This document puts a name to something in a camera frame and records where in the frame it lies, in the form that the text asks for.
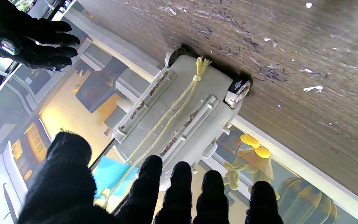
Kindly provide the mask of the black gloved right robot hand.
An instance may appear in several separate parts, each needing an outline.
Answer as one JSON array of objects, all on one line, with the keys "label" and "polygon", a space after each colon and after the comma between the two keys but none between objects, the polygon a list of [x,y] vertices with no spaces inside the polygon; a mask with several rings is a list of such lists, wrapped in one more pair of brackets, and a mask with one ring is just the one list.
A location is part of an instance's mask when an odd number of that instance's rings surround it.
[{"label": "black gloved right robot hand", "polygon": [[0,57],[31,69],[59,71],[78,55],[80,40],[65,21],[34,18],[0,0]]}]

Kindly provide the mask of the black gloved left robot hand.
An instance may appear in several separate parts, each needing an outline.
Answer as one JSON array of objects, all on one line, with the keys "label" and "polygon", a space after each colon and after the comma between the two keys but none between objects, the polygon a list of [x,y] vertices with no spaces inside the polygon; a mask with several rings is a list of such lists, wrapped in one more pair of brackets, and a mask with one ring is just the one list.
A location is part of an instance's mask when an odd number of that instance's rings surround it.
[{"label": "black gloved left robot hand", "polygon": [[115,215],[94,204],[96,184],[88,167],[91,146],[70,131],[59,132],[29,188],[19,224],[228,224],[229,203],[221,174],[205,173],[202,193],[191,217],[192,173],[184,161],[177,163],[163,207],[154,214],[163,161],[150,155],[143,162],[127,201]]}]

